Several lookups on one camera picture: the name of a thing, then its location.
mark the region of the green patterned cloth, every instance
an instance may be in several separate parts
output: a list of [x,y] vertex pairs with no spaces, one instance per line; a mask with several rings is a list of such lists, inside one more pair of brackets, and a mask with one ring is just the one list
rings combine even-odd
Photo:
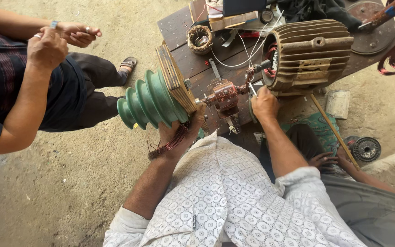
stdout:
[[[336,131],[339,133],[339,127],[336,125],[336,119],[328,113],[326,113],[326,115],[336,128]],[[298,115],[295,118],[292,118],[289,122],[282,124],[281,128],[284,132],[287,132],[290,127],[296,124],[307,124],[310,126],[320,140],[320,143],[323,145],[324,150],[326,152],[333,152],[332,156],[336,156],[339,142],[321,113],[314,113],[308,116]]]

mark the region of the striped shirt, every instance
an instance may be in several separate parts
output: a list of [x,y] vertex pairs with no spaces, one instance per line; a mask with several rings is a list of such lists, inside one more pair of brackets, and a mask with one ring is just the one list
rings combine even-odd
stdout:
[[[3,123],[16,102],[27,63],[27,42],[0,35],[0,135]],[[74,125],[84,108],[86,85],[76,61],[67,57],[53,70],[47,109],[40,130],[61,132]]]

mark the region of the white wire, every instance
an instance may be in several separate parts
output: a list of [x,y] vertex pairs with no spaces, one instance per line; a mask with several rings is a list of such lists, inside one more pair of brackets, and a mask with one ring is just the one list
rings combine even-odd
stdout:
[[[271,30],[274,30],[275,25],[277,25],[278,21],[280,20],[280,18],[281,18],[282,15],[283,15],[283,13],[284,13],[284,10],[281,12],[280,16],[278,17],[277,21],[275,22],[275,24],[274,24],[274,26],[272,27]],[[263,28],[262,28],[262,30],[260,31],[259,38],[257,39],[257,42],[255,42],[255,45],[254,45],[254,47],[253,47],[252,50],[251,50],[251,54],[253,53],[253,51],[254,51],[254,49],[255,49],[255,46],[258,44],[258,42],[259,42],[259,40],[260,40],[260,37],[262,36],[262,32],[263,32],[263,30],[265,29],[266,25],[264,25]],[[263,45],[264,42],[265,42],[265,40],[262,41],[262,43],[259,45],[259,47],[258,47],[257,50],[254,52],[254,54],[252,54],[252,56],[250,56],[250,55],[248,54],[248,50],[246,49],[245,43],[243,42],[243,46],[245,47],[245,51],[246,51],[246,55],[248,56],[248,59],[247,59],[246,61],[244,61],[243,63],[238,64],[238,65],[226,65],[226,64],[222,63],[219,59],[217,59],[216,54],[214,54],[214,52],[213,52],[213,48],[211,48],[211,52],[213,53],[214,58],[215,58],[220,64],[222,64],[223,66],[226,66],[226,67],[237,67],[237,66],[243,65],[244,63],[246,63],[246,62],[248,62],[248,61],[250,62],[250,64],[252,64],[251,58],[260,50],[260,47]]]

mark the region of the white patterned shirt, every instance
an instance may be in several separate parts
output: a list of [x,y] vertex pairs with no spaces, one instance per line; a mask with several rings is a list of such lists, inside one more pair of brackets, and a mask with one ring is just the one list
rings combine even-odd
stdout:
[[365,246],[339,216],[314,167],[272,184],[252,153],[216,133],[178,162],[152,219],[120,208],[104,247]]

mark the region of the hand holding copper wire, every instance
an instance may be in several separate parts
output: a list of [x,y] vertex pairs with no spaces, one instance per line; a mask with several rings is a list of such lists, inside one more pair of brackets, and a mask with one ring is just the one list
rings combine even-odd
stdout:
[[173,158],[180,158],[185,150],[193,143],[199,133],[199,129],[204,122],[206,104],[197,105],[197,111],[185,123],[175,121],[172,128],[168,128],[164,123],[159,124],[160,142],[158,145],[151,144],[155,150],[150,151],[147,138],[147,148],[149,149],[149,160],[166,155]]

